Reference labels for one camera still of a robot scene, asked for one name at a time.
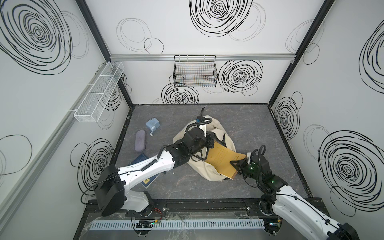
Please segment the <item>cream canvas backpack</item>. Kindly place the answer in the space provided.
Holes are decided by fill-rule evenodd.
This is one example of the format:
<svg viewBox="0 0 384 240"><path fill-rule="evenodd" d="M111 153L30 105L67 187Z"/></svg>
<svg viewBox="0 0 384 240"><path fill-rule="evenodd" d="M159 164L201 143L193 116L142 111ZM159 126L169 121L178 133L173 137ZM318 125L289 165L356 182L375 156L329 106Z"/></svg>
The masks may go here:
<svg viewBox="0 0 384 240"><path fill-rule="evenodd" d="M225 145L228 149L236 152L235 144L222 124L209 115L205 115L204 118L211 118L213 120L210 124L206 125L206 131L215 133L215 141L220 142L223 146ZM227 177L221 175L212 164L200 159L200 157L204 159L206 153L207 149L203 149L201 153L198 152L192 156L188 161L189 166L208 181L218 182L226 179Z"/></svg>

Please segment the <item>yellow grid exercise book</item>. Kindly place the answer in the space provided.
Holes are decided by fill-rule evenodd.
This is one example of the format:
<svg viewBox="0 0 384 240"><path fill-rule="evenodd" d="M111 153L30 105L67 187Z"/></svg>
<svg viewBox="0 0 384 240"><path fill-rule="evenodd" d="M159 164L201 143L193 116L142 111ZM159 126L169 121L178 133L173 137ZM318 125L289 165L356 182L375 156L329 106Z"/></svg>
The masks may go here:
<svg viewBox="0 0 384 240"><path fill-rule="evenodd" d="M241 161L246 158L246 155L236 153L215 142L214 147L209 149L205 162L212 165L220 175L233 180L238 171L231 165L231 161Z"/></svg>

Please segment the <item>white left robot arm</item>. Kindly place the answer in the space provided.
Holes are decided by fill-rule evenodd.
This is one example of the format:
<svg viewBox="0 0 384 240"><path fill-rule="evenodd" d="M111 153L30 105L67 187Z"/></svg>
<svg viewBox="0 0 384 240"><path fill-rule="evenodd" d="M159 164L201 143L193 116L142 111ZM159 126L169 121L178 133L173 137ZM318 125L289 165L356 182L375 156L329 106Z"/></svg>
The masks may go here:
<svg viewBox="0 0 384 240"><path fill-rule="evenodd" d="M154 175L186 164L203 149L212 149L214 143L213 132L192 128L174 144L163 146L156 156L126 167L106 167L93 187L101 215L107 217L119 210L148 215L154 206L151 196L148 192L135 192L133 187Z"/></svg>

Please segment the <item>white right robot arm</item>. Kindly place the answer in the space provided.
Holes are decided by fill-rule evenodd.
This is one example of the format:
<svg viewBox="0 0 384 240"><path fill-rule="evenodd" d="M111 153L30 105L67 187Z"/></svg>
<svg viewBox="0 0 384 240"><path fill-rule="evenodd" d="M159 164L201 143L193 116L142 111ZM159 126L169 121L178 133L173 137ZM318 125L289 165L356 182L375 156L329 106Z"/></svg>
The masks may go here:
<svg viewBox="0 0 384 240"><path fill-rule="evenodd" d="M231 161L244 178L256 181L263 193L259 210L265 216L276 215L288 222L308 240L358 240L357 231L348 223L340 224L302 198L281 177L272 173L263 154Z"/></svg>

